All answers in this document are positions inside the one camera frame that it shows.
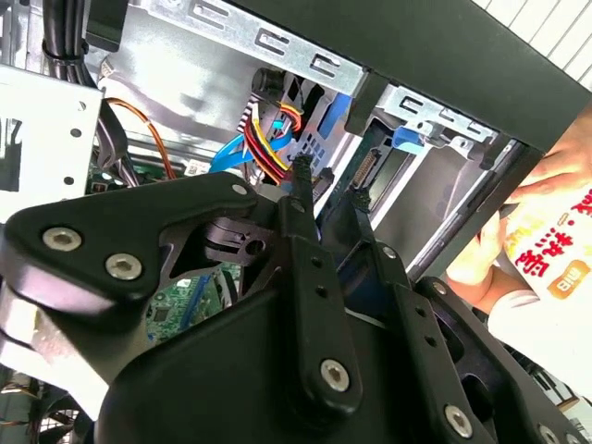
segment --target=metal panel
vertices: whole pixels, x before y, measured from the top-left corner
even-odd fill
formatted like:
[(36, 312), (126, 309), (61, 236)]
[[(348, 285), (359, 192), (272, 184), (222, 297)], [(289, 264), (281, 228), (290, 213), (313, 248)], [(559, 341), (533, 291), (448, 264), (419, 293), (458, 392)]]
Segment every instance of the metal panel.
[(0, 116), (23, 122), (19, 189), (0, 191), (0, 222), (84, 194), (102, 98), (95, 89), (0, 66)]
[[(541, 151), (588, 100), (586, 90), (472, 2), (234, 3)], [(347, 31), (336, 31), (337, 24)]]
[(150, 0), (149, 14), (286, 69), (339, 93), (352, 95), (362, 67), (220, 0)]

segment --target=white label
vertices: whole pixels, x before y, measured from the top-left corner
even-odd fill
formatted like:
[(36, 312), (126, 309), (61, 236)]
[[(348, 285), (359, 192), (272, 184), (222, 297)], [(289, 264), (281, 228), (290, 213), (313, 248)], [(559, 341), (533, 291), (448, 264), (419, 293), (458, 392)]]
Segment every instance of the white label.
[(185, 169), (185, 176), (199, 176), (200, 174), (207, 173), (209, 169), (210, 164), (192, 159)]
[(177, 287), (181, 287), (182, 289), (188, 289), (191, 285), (191, 279), (182, 279), (177, 282)]

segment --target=screw hole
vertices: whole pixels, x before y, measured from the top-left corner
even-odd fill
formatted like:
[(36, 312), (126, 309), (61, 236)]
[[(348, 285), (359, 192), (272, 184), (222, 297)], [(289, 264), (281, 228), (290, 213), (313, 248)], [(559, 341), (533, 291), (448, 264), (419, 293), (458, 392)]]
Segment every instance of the screw hole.
[(128, 261), (121, 260), (115, 263), (115, 266), (121, 271), (131, 271), (131, 264)]
[(316, 291), (316, 294), (318, 294), (321, 298), (326, 298), (328, 295), (327, 289), (322, 285), (317, 285), (314, 291)]
[(59, 245), (70, 245), (70, 243), (72, 243), (72, 238), (67, 234), (60, 233), (54, 236), (54, 242)]
[(425, 339), (425, 342), (427, 342), (432, 347), (436, 347), (438, 345), (436, 340), (434, 338), (432, 338), (431, 336), (425, 336), (424, 339)]
[(265, 249), (265, 244), (263, 243), (262, 240), (252, 240), (249, 243), (247, 243), (247, 246), (244, 250), (245, 250), (245, 252), (247, 252), (247, 254), (249, 254), (251, 256), (256, 256), (257, 254), (262, 252), (264, 249)]

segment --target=orange label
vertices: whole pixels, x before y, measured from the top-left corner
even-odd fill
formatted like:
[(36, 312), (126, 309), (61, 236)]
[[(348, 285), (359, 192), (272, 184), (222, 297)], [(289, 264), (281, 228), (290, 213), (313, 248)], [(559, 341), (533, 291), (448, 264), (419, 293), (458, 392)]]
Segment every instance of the orange label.
[(582, 283), (590, 272), (590, 267), (583, 261), (572, 261), (561, 276), (548, 286), (553, 297), (567, 299)]

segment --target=blue clip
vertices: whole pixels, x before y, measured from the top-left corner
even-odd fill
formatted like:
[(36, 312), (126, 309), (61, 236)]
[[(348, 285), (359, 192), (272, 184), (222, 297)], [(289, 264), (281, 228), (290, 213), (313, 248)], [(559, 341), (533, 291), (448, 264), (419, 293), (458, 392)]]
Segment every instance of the blue clip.
[(419, 133), (405, 127), (398, 127), (392, 137), (392, 147), (405, 153), (418, 155), (424, 149)]

